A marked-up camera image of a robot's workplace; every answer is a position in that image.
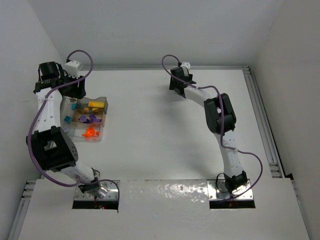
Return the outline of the teal square lego brick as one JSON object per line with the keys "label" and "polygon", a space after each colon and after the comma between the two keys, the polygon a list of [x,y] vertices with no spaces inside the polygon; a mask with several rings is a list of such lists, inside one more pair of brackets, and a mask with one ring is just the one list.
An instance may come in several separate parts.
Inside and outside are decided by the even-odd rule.
{"label": "teal square lego brick", "polygon": [[66,123],[70,124],[70,123],[71,123],[71,121],[72,121],[72,118],[71,118],[70,116],[65,116],[65,118],[64,118],[64,122],[66,122]]}

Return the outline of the orange round dome piece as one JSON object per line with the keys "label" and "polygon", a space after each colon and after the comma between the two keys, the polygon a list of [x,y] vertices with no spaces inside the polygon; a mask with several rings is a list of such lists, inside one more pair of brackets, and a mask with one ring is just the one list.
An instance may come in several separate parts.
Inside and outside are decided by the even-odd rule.
{"label": "orange round dome piece", "polygon": [[87,135],[87,138],[89,138],[89,137],[94,137],[94,136],[96,135],[96,131],[95,131],[94,128],[89,127],[89,128],[86,129],[86,131],[85,131],[84,134]]}

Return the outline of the dark purple lego plate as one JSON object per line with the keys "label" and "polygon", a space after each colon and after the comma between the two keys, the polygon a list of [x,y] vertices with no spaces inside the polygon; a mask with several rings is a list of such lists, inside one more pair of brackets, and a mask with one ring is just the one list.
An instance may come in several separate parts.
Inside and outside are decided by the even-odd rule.
{"label": "dark purple lego plate", "polygon": [[100,123],[102,121],[94,113],[89,115],[89,120],[90,120],[90,123]]}

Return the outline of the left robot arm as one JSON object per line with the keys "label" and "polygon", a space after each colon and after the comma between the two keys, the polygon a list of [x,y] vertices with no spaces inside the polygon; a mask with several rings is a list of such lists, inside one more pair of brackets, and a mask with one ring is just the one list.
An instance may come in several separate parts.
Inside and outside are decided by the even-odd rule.
{"label": "left robot arm", "polygon": [[99,172],[79,161],[75,144],[61,126],[63,97],[82,99],[86,95],[81,68],[82,64],[75,60],[67,60],[64,65],[54,61],[39,65],[33,91],[38,112],[26,142],[32,161],[42,173],[64,174],[75,181],[83,194],[97,197],[101,188]]}

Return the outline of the yellow lego plate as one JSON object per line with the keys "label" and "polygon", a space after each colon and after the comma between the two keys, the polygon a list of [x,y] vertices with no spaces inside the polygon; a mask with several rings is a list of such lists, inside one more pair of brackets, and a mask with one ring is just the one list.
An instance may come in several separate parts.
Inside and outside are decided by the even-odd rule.
{"label": "yellow lego plate", "polygon": [[92,109],[103,109],[105,107],[105,103],[103,101],[90,101],[88,103],[88,107]]}

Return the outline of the lavender lego stack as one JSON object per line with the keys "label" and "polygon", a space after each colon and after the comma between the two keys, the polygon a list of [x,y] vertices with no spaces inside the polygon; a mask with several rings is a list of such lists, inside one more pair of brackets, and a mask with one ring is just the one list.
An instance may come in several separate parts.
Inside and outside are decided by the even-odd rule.
{"label": "lavender lego stack", "polygon": [[87,118],[86,115],[81,115],[78,120],[80,123],[83,123],[83,124],[90,124],[91,123],[91,121]]}

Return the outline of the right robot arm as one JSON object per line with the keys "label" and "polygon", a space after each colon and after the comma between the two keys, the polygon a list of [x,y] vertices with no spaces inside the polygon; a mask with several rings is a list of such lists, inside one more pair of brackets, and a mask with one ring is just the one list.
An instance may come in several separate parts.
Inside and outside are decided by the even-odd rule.
{"label": "right robot arm", "polygon": [[207,127],[219,143],[224,186],[231,194],[238,187],[245,185],[248,178],[237,152],[234,135],[237,119],[229,96],[197,86],[193,81],[193,75],[189,74],[186,67],[172,68],[170,74],[169,89],[204,108]]}

